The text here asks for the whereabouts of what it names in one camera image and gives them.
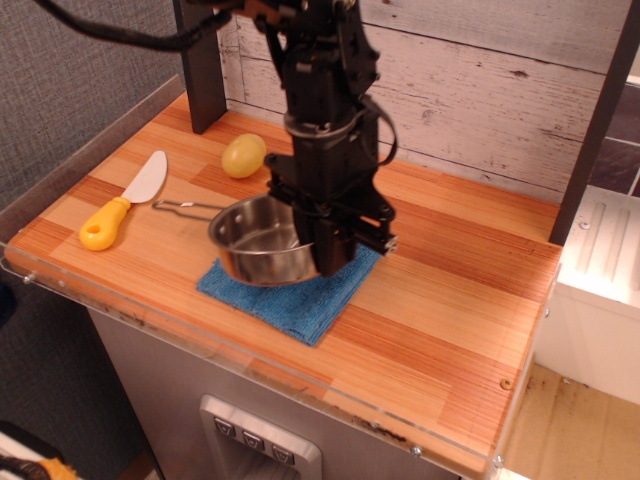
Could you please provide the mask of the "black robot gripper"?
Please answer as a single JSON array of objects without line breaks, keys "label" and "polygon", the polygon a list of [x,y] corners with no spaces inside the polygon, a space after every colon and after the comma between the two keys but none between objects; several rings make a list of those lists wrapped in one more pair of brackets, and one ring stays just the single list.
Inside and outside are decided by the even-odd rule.
[{"label": "black robot gripper", "polygon": [[269,154],[270,194],[294,209],[294,225],[317,272],[332,277],[356,256],[357,242],[386,255],[397,249],[395,211],[376,190],[378,129],[292,134],[294,154]]}]

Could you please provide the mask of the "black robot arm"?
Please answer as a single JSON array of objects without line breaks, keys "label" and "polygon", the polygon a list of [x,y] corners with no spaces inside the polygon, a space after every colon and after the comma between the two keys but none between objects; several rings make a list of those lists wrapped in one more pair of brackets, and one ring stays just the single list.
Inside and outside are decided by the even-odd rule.
[{"label": "black robot arm", "polygon": [[379,77],[379,53],[358,2],[244,1],[235,11],[266,38],[286,94],[293,153],[266,157],[269,193],[292,207],[318,273],[337,273],[360,244],[392,251],[395,211],[374,177],[397,150],[379,157],[379,124],[390,117],[367,93]]}]

